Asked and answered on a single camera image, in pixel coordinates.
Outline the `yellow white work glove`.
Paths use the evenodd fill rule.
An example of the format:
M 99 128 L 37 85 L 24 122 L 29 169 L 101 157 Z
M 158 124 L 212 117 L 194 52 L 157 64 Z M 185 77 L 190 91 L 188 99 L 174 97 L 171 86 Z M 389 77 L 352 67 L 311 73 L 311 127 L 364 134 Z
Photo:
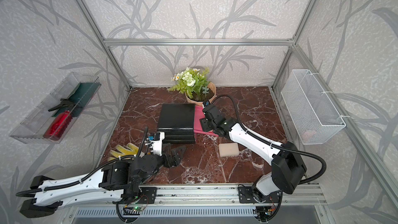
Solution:
M 126 155 L 137 155 L 139 147 L 132 143 L 127 143 L 125 146 L 117 145 L 115 149 L 109 152 L 107 161 L 112 161 Z

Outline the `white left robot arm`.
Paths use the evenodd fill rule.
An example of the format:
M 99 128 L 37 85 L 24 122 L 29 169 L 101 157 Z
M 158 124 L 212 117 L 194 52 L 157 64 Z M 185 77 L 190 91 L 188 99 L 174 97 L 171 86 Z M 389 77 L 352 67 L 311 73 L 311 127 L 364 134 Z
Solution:
M 93 171 L 65 179 L 52 179 L 43 175 L 34 177 L 29 190 L 16 193 L 25 198 L 20 213 L 26 218 L 50 216 L 68 206 L 112 202 L 116 205 L 148 204 L 155 190 L 141 189 L 141 185 L 156 176 L 162 168 L 180 165 L 186 151 L 184 146 L 163 148 L 163 132 L 144 137 L 136 154 L 119 154 Z

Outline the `orange white sponge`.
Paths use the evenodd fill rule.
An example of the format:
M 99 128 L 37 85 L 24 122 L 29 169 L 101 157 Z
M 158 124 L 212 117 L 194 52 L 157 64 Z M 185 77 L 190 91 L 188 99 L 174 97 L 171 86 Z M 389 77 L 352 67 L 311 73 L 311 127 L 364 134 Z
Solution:
M 237 143 L 219 144 L 220 157 L 234 157 L 239 155 L 239 147 Z

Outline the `artificial green flower plant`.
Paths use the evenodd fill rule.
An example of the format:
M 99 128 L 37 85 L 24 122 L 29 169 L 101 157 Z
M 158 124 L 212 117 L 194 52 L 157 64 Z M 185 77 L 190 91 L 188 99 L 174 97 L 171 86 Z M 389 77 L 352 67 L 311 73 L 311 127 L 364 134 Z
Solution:
M 187 67 L 184 71 L 174 75 L 172 81 L 175 82 L 175 85 L 167 90 L 185 94 L 190 100 L 205 101 L 210 96 L 208 73 L 209 68 Z

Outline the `dark green pad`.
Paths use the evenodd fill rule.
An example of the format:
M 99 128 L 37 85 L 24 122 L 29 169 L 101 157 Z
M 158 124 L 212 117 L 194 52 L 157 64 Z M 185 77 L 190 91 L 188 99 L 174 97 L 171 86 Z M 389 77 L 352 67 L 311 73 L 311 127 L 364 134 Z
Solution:
M 80 83 L 68 98 L 61 99 L 60 103 L 48 109 L 48 112 L 55 111 L 53 117 L 57 117 L 69 110 L 73 118 L 78 117 L 100 86 L 100 83 Z

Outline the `red handled garden tool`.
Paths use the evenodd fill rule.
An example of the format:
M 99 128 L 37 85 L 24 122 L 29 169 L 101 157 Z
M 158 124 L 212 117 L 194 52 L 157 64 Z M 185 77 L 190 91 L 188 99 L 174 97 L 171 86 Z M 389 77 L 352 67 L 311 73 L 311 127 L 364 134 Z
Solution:
M 50 139 L 52 141 L 59 141 L 71 123 L 72 119 L 73 117 L 71 115 L 71 111 L 67 110 L 63 113 L 60 113 L 51 123 L 50 127 L 46 130 L 43 138 Z

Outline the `beige ribbed flower pot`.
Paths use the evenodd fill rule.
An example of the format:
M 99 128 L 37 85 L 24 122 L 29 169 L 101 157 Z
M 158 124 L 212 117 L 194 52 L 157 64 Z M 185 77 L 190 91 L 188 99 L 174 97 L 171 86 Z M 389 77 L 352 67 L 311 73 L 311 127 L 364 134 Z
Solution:
M 217 88 L 214 85 L 214 83 L 210 82 L 207 87 L 209 88 L 209 94 L 207 94 L 205 101 L 210 101 L 210 103 L 215 99 L 216 94 L 217 94 Z M 195 101 L 190 99 L 187 95 L 186 95 L 186 101 L 188 103 L 191 104 L 195 104 L 197 106 L 202 107 L 203 106 L 203 101 Z

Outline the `aluminium cage frame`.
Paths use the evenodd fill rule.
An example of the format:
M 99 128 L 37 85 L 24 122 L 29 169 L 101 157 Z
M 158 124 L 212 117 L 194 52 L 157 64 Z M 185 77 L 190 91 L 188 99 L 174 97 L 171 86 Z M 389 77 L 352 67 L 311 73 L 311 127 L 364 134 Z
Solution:
M 87 6 L 85 0 L 74 0 L 85 20 L 87 21 L 90 29 L 93 31 L 96 40 L 99 42 L 100 50 L 103 51 L 111 62 L 112 66 L 121 77 L 123 83 L 127 88 L 131 89 L 125 73 L 121 70 L 120 65 L 112 55 L 107 42 L 111 46 L 291 46 L 288 50 L 286 57 L 282 63 L 281 68 L 277 74 L 274 85 L 278 83 L 283 71 L 285 70 L 292 54 L 297 56 L 300 63 L 312 74 L 317 75 L 316 80 L 328 91 L 328 96 L 332 104 L 337 108 L 340 114 L 348 115 L 347 110 L 342 106 L 337 98 L 337 94 L 332 92 L 332 89 L 327 85 L 326 81 L 319 74 L 313 63 L 309 60 L 308 56 L 298 45 L 298 41 L 303 34 L 303 31 L 311 18 L 312 13 L 319 0 L 310 0 L 304 15 L 300 21 L 297 31 L 290 39 L 110 39 L 105 40 L 100 33 L 100 28 L 95 22 L 92 13 Z M 353 119 L 349 118 L 346 121 L 346 133 L 350 138 L 353 146 L 356 148 L 357 153 L 365 161 L 368 168 L 374 174 L 381 189 L 398 211 L 398 181 L 393 177 L 392 173 L 387 169 L 386 165 L 382 162 L 376 151 L 371 147 L 370 143 L 365 139 L 364 135 L 360 132 L 358 126 L 354 123 Z

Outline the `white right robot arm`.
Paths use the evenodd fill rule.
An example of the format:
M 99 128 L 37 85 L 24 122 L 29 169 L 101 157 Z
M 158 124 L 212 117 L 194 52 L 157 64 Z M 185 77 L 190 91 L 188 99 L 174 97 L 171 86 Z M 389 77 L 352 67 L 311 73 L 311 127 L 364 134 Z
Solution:
M 246 127 L 239 117 L 234 99 L 228 94 L 222 94 L 215 100 L 221 97 L 232 101 L 236 117 L 226 117 L 214 102 L 206 101 L 203 103 L 204 118 L 201 119 L 201 125 L 205 131 L 212 131 L 220 137 L 245 146 L 271 166 L 271 172 L 259 177 L 251 187 L 255 201 L 263 203 L 276 192 L 291 195 L 298 185 L 310 183 L 326 172 L 326 161 L 320 156 L 300 151 L 291 142 L 281 143 L 268 139 Z M 320 170 L 306 179 L 303 177 L 307 167 L 302 157 L 315 159 L 321 164 Z

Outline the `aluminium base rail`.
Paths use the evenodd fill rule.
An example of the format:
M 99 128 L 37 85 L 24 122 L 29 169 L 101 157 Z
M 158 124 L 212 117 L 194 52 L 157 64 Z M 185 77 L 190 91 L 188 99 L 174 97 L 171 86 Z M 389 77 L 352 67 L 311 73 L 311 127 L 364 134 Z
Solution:
M 136 204 L 121 209 L 124 218 L 184 217 L 313 217 L 321 224 L 334 218 L 318 184 L 297 186 L 293 194 L 274 192 L 255 199 L 248 184 L 153 185 L 144 186 L 146 195 Z

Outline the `black mini drawer cabinet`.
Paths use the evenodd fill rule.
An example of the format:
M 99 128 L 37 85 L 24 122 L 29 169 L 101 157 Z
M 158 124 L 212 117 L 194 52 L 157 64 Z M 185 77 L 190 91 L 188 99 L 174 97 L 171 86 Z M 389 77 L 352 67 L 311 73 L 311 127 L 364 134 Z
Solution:
M 163 104 L 157 125 L 163 143 L 195 144 L 194 112 L 194 104 Z

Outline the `clear plastic wall tray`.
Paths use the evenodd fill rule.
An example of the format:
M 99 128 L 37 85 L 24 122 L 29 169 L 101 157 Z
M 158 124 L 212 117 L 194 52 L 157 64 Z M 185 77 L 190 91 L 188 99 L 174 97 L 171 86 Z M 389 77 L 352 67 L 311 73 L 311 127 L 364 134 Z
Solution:
M 98 76 L 68 74 L 10 137 L 24 144 L 59 144 L 100 87 Z

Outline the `pink item in basket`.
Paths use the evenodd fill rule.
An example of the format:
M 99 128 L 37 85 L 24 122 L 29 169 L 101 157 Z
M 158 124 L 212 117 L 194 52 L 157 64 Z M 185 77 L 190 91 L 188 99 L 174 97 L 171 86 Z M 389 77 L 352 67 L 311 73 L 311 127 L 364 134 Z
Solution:
M 315 130 L 306 130 L 304 133 L 301 135 L 301 139 L 304 143 L 311 143 L 313 137 L 317 134 Z

